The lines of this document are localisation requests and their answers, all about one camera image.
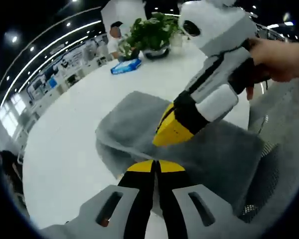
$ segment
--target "window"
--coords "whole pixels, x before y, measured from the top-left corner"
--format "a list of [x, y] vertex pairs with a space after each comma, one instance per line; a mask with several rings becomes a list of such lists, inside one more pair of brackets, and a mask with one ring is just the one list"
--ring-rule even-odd
[[12, 96], [11, 98], [11, 102], [14, 105], [16, 111], [18, 112], [18, 114], [22, 114], [22, 112], [25, 109], [25, 103], [23, 102], [23, 100], [21, 99], [19, 94], [15, 94], [14, 96]]
[[10, 111], [7, 103], [5, 103], [0, 109], [0, 120], [8, 134], [12, 137], [16, 127], [18, 126], [18, 122], [13, 113]]

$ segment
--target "human hand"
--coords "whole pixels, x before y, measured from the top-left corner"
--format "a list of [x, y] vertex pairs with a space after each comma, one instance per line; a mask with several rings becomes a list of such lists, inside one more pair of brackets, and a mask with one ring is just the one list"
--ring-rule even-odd
[[[265, 77], [277, 82], [288, 82], [299, 77], [299, 43], [253, 38], [249, 40], [251, 56], [255, 64], [252, 82], [259, 83]], [[253, 97], [254, 87], [247, 87], [247, 99]]]

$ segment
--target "white shirt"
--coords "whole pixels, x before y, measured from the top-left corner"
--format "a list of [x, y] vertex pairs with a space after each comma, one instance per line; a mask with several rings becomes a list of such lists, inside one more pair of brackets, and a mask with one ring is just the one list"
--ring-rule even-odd
[[109, 53], [113, 52], [119, 52], [119, 42], [121, 41], [121, 38], [114, 38], [111, 37], [108, 43], [108, 50]]

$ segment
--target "blue tissue pack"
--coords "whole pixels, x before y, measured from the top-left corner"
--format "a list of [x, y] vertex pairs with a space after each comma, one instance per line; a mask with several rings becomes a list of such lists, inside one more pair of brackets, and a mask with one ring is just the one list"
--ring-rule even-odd
[[113, 75], [117, 75], [129, 71], [134, 71], [141, 65], [141, 63], [142, 61], [139, 58], [130, 61], [124, 61], [113, 67], [111, 69], [111, 73]]

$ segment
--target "potted plant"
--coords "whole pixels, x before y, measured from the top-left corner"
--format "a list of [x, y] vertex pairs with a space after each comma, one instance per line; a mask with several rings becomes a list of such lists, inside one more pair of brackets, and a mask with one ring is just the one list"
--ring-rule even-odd
[[142, 51], [149, 59], [161, 58], [168, 55], [169, 41], [176, 32], [180, 32], [176, 17], [153, 13], [149, 20], [135, 20], [120, 50], [127, 60], [137, 57], [133, 54], [135, 50]]

